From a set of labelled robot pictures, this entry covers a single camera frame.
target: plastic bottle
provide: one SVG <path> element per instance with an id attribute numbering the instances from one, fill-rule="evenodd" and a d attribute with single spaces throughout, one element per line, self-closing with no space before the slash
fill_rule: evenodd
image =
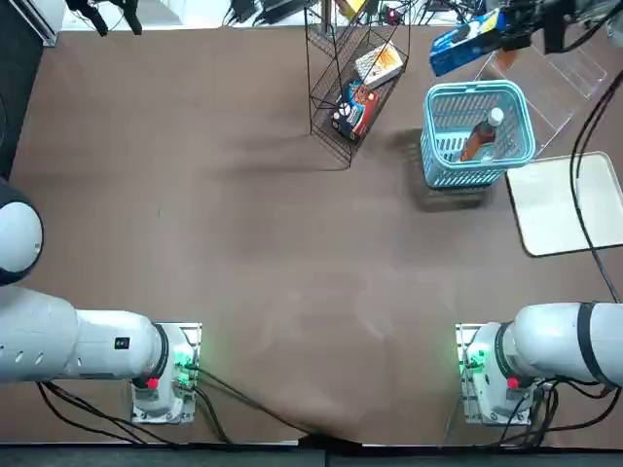
<path id="1" fill-rule="evenodd" d="M 504 113 L 501 109 L 497 107 L 492 109 L 487 119 L 483 120 L 471 130 L 471 134 L 460 153 L 459 160 L 461 162 L 472 161 L 476 157 L 476 153 L 481 146 L 493 143 L 495 141 L 495 129 L 502 123 L 503 119 Z"/>

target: red button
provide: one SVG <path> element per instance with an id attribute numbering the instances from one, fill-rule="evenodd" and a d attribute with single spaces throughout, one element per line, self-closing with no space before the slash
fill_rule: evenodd
<path id="1" fill-rule="evenodd" d="M 508 385 L 509 389 L 517 389 L 519 387 L 519 380 L 515 377 L 510 377 L 506 380 L 506 384 Z"/>

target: product package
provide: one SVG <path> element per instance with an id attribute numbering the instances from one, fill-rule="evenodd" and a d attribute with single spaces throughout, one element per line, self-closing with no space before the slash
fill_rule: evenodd
<path id="1" fill-rule="evenodd" d="M 366 3 L 366 0 L 335 0 L 335 3 L 340 8 L 340 13 L 348 19 L 353 19 L 361 7 Z"/>
<path id="2" fill-rule="evenodd" d="M 360 81 L 352 81 L 342 89 L 338 110 L 331 115 L 331 125 L 342 136 L 358 143 L 372 123 L 379 96 Z"/>
<path id="3" fill-rule="evenodd" d="M 369 89 L 377 88 L 400 73 L 403 62 L 391 41 L 376 47 L 354 62 L 363 84 Z"/>
<path id="4" fill-rule="evenodd" d="M 439 36 L 433 41 L 429 56 L 435 75 L 444 75 L 499 49 L 504 28 L 504 13 L 496 8 Z"/>

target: clear plastic container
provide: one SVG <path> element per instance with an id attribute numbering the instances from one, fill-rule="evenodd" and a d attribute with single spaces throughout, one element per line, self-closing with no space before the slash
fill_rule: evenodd
<path id="1" fill-rule="evenodd" d="M 521 49 L 508 69 L 503 69 L 492 54 L 476 77 L 510 80 L 522 89 L 530 107 L 537 153 L 584 107 L 606 76 L 581 49 L 548 55 L 540 50 L 540 44 Z"/>

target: blue plastic basket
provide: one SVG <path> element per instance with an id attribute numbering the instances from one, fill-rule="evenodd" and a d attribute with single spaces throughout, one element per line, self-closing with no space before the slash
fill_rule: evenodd
<path id="1" fill-rule="evenodd" d="M 472 129 L 491 109 L 504 112 L 495 142 L 478 150 L 472 161 L 460 162 Z M 478 81 L 433 86 L 424 100 L 421 157 L 431 188 L 492 185 L 507 169 L 521 167 L 536 153 L 526 98 L 510 81 Z"/>

